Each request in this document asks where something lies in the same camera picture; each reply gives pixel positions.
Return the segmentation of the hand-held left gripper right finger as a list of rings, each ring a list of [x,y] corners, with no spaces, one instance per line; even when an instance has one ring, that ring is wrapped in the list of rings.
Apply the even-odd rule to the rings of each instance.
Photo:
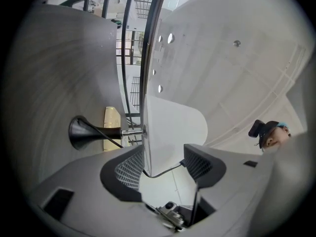
[[[196,183],[191,225],[184,233],[248,234],[275,154],[241,154],[185,144],[184,160]]]

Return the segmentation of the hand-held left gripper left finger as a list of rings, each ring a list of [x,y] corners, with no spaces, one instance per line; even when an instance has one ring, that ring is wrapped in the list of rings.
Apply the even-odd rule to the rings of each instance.
[[[169,237],[142,201],[142,146],[70,162],[33,190],[40,217],[62,236]]]

